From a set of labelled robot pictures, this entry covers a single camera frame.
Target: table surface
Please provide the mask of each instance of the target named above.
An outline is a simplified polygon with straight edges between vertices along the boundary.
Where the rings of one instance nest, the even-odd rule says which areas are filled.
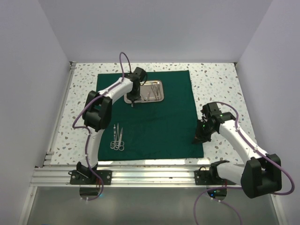
[[[189,70],[198,118],[202,105],[220,101],[231,104],[240,114],[239,125],[256,142],[245,100],[233,63],[132,63],[132,70],[141,67],[147,72]],[[72,129],[75,117],[84,108],[88,93],[96,90],[97,75],[120,73],[119,63],[77,63],[68,90],[66,103],[58,132],[51,151],[54,152],[50,165],[76,165],[84,156],[87,138],[85,130]],[[234,112],[224,105],[223,112]],[[77,125],[83,125],[80,119]],[[203,144],[204,158],[157,159],[136,161],[106,161],[101,165],[208,165],[219,160],[243,164],[229,142],[219,134],[212,135],[212,141]]]

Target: green cloth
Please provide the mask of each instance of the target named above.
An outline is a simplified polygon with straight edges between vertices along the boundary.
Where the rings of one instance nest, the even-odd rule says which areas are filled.
[[[121,74],[99,74],[97,91]],[[98,152],[99,161],[202,158],[202,144],[192,144],[197,112],[189,71],[148,72],[148,80],[161,80],[165,98],[161,102],[131,104],[121,97],[112,106],[112,120],[105,129]],[[113,150],[113,125],[123,128],[124,151]]]

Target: stainless steel tray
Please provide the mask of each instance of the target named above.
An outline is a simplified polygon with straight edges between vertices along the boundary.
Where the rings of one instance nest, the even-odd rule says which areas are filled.
[[[149,102],[161,102],[164,100],[164,88],[163,83],[160,80],[146,81],[141,86],[141,99],[135,101],[135,103],[149,103]],[[131,101],[124,95],[124,101],[131,104]]]

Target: white enclosure wall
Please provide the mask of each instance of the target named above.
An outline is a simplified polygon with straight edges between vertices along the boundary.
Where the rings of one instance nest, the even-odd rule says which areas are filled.
[[[16,225],[69,62],[37,0],[0,1],[0,224]]]
[[[299,0],[273,0],[237,66],[258,143],[277,153],[296,181],[295,193],[281,197],[291,225],[300,221],[299,10]]]
[[[237,62],[271,0],[39,0],[69,61]]]

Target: surgical scissors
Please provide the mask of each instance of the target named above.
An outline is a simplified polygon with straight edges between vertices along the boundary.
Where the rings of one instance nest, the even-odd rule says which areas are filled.
[[[119,133],[119,124],[117,124],[117,132],[116,135],[114,135],[114,140],[111,142],[110,145],[111,149],[120,150],[120,151],[124,150],[124,142],[122,141],[122,136],[123,136],[123,128]]]

